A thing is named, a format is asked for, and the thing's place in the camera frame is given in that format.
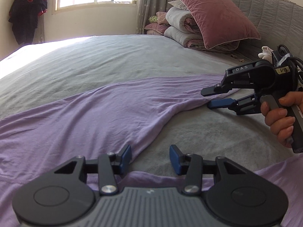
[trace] green patterned fabric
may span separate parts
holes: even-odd
[[[151,16],[148,21],[150,23],[158,23],[158,16],[154,15],[154,16]]]

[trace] silver screw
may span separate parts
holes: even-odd
[[[197,193],[198,190],[199,190],[199,187],[196,186],[196,185],[187,185],[187,186],[185,186],[185,188],[184,188],[184,191],[185,191],[186,193]]]
[[[106,194],[110,194],[110,193],[113,193],[117,190],[117,187],[116,186],[113,186],[113,185],[105,185],[101,188],[101,191],[103,193],[106,193]]]

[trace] human hand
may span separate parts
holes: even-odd
[[[288,92],[285,97],[279,99],[279,103],[284,107],[297,105],[301,112],[303,112],[303,92]],[[262,103],[261,112],[265,117],[265,124],[270,126],[270,131],[277,136],[279,143],[287,148],[291,148],[291,144],[287,143],[286,139],[293,132],[295,117],[286,117],[287,110],[284,108],[269,111],[267,102]]]

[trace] white glove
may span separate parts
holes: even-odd
[[[273,50],[267,46],[263,46],[262,50],[263,50],[263,52],[258,54],[259,58],[268,60],[272,64],[272,51]]]

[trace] dark clothing with red trim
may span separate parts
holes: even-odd
[[[46,12],[47,0],[14,0],[9,22],[18,44],[31,44],[38,27],[38,17]]]

